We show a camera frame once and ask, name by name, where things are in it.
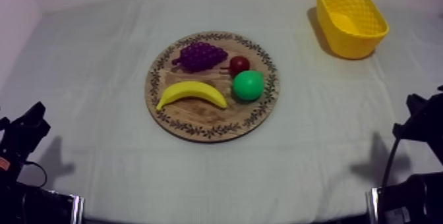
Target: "cable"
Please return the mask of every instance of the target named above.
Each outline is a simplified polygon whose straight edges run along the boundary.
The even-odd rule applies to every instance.
[[[35,165],[36,167],[38,167],[38,168],[40,168],[42,170],[42,172],[43,172],[43,174],[45,176],[44,182],[41,185],[39,185],[39,186],[32,186],[32,187],[41,188],[41,187],[45,186],[45,184],[47,183],[47,173],[46,173],[45,169],[41,165],[39,165],[38,163],[32,162],[32,161],[25,161],[24,164],[25,165]]]
[[[384,216],[381,214],[384,211],[384,200],[386,195],[386,186],[388,184],[389,174],[391,172],[392,163],[394,162],[394,156],[397,152],[398,145],[400,143],[400,138],[396,138],[394,145],[392,146],[391,153],[388,158],[388,162],[386,164],[386,168],[384,170],[382,186],[380,188],[380,197],[378,198],[378,218],[382,220],[381,223],[384,222]]]
[[[31,189],[33,189],[33,190],[40,189],[41,187],[45,186],[45,184],[47,183],[47,173],[46,173],[45,169],[44,169],[41,165],[39,165],[38,163],[33,162],[33,161],[25,161],[23,164],[24,164],[24,165],[35,165],[36,167],[38,167],[38,168],[40,168],[40,169],[42,170],[42,172],[43,172],[43,174],[44,174],[44,177],[45,177],[45,179],[44,179],[44,181],[43,181],[43,183],[42,183],[41,185],[39,185],[39,186],[30,186],[30,185],[28,185],[28,186],[29,186]],[[22,197],[22,215],[23,215],[23,224],[27,224],[27,223],[28,223],[28,219],[27,219],[27,217],[26,217],[26,208],[25,208],[26,196],[28,195],[28,193],[29,193],[29,190],[26,191],[26,192],[23,194],[23,197]]]
[[[23,224],[28,224],[28,220],[26,218],[26,209],[24,207],[24,204],[26,203],[26,195],[28,194],[28,192],[25,192],[23,194],[23,198],[22,198],[22,215],[23,215]]]

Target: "red fruit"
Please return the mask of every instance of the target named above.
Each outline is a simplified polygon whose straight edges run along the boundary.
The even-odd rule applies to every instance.
[[[229,61],[229,67],[222,67],[221,69],[229,69],[232,77],[235,77],[240,72],[249,70],[250,66],[248,59],[243,56],[236,56]]]

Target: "wood grain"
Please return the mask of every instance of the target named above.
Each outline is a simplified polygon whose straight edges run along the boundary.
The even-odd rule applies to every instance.
[[[213,69],[187,73],[171,61],[179,57],[180,50],[194,42],[208,42],[221,47],[229,56]],[[264,73],[264,94],[252,103],[237,101],[231,95],[232,77],[221,67],[229,65],[230,58],[242,55],[251,62],[251,70]],[[156,111],[162,92],[171,84],[185,80],[198,80],[217,88],[226,98],[227,109],[220,109],[202,99],[181,99]],[[182,38],[162,51],[146,77],[146,106],[157,123],[170,133],[185,140],[214,143],[242,136],[271,113],[280,90],[277,70],[269,54],[258,44],[229,32],[201,32]]]

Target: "plastic basket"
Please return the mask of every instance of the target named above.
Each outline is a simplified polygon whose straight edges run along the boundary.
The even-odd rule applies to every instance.
[[[366,57],[389,32],[371,0],[317,0],[317,19],[331,50],[348,59]]]

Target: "green ball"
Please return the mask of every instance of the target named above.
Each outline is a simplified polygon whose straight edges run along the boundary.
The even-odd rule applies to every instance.
[[[232,88],[239,99],[256,100],[263,94],[263,73],[252,70],[240,72],[234,78]]]

